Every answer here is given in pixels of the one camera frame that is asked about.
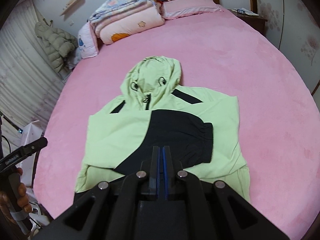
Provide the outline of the person's left hand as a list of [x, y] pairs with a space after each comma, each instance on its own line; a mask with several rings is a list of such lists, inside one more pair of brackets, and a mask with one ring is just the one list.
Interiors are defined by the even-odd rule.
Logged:
[[[17, 186], [17, 205], [24, 210], [27, 214], [32, 212], [31, 204], [29, 203], [29, 197], [27, 195], [27, 188], [24, 183], [19, 183]], [[17, 226], [16, 221], [13, 219], [9, 211], [9, 197], [7, 190], [1, 191], [1, 212], [3, 213], [6, 221], [9, 223], [10, 228]]]

